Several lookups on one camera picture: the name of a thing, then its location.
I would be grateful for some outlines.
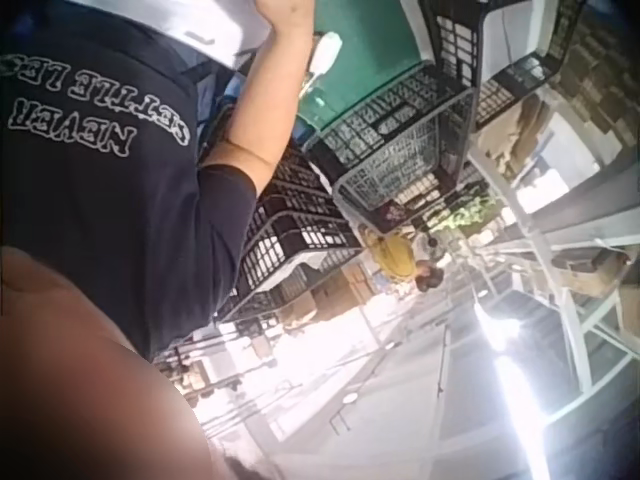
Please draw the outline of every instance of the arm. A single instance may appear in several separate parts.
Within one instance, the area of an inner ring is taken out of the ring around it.
[[[313,43],[314,0],[257,0],[256,5],[272,24],[272,34],[251,69],[227,141],[216,145],[202,166],[243,171],[259,195],[293,130]]]

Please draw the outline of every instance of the person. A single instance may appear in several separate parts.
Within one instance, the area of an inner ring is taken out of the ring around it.
[[[314,0],[255,3],[271,36],[200,164],[196,88],[161,35],[53,1],[28,34],[3,40],[0,454],[11,478],[262,478],[210,449],[148,363],[229,294],[293,128]]]
[[[431,258],[431,252],[437,247],[434,239],[418,232],[412,241],[400,231],[381,237],[364,225],[360,225],[358,231],[381,273],[391,284],[405,285],[413,281],[422,293],[442,284],[444,271]]]

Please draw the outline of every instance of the black plastic crate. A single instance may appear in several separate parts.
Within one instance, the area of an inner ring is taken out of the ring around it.
[[[473,90],[430,63],[410,69],[305,145],[333,196],[385,235],[455,188]]]
[[[314,269],[306,264],[298,265],[289,277],[267,292],[255,292],[243,297],[238,289],[235,289],[218,310],[216,320],[239,322],[249,318],[271,316],[337,272],[361,251],[361,248],[330,251],[319,268]]]
[[[360,248],[346,220],[290,214],[269,222],[245,252],[237,289],[248,294],[302,253]]]
[[[549,51],[533,52],[485,82],[479,94],[476,129],[481,130],[551,80],[562,67],[586,0],[559,0]]]
[[[467,87],[482,83],[484,21],[489,13],[527,0],[428,0],[420,7],[436,64]]]
[[[344,219],[328,193],[302,190],[297,186],[272,181],[258,199],[249,224],[245,251],[251,248],[270,223],[292,214],[304,214],[306,218],[318,220]]]
[[[433,230],[449,216],[466,206],[473,198],[488,191],[489,184],[482,174],[473,164],[466,162],[460,172],[455,190],[434,200],[429,208],[420,217],[415,218],[412,223],[414,226]]]
[[[207,152],[211,146],[220,142],[224,138],[224,133],[231,119],[235,103],[227,99],[222,102],[220,111],[211,126],[211,133],[207,141]],[[316,173],[309,166],[308,161],[302,151],[293,142],[285,150],[282,160],[278,164],[273,175],[273,183],[284,187],[296,187],[312,193],[326,195],[326,189],[320,182]]]

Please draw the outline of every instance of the fluorescent light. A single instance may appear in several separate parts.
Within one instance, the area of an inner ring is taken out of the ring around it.
[[[473,307],[491,348],[496,352],[504,352],[509,341],[518,337],[520,322],[515,319],[495,320],[477,302]]]
[[[436,267],[444,268],[447,265],[449,265],[452,260],[453,258],[451,258],[451,255],[449,255],[448,253],[445,253],[444,256],[440,260],[438,260],[438,262],[436,263]]]
[[[333,64],[336,63],[340,50],[342,49],[342,39],[336,32],[325,33],[316,45],[311,63],[309,65],[309,73],[311,78],[306,81],[300,91],[300,98],[311,90],[318,77],[325,75]]]
[[[525,450],[533,480],[549,480],[544,451],[544,415],[524,373],[509,357],[500,356],[495,367],[511,421]]]
[[[237,342],[240,348],[249,348],[251,346],[251,339],[249,337],[240,337]]]
[[[354,403],[357,399],[358,399],[358,394],[356,392],[352,392],[344,396],[344,398],[342,399],[342,403],[344,403],[345,405],[350,405]]]
[[[493,233],[493,231],[491,231],[489,229],[478,233],[477,235],[475,235],[475,237],[477,238],[477,241],[479,242],[479,244],[477,245],[479,247],[480,246],[483,247],[483,246],[489,244],[490,242],[492,242],[496,238],[496,236]]]

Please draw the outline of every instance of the hand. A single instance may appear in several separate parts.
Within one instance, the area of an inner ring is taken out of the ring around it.
[[[315,0],[256,0],[256,7],[276,33],[313,33]]]

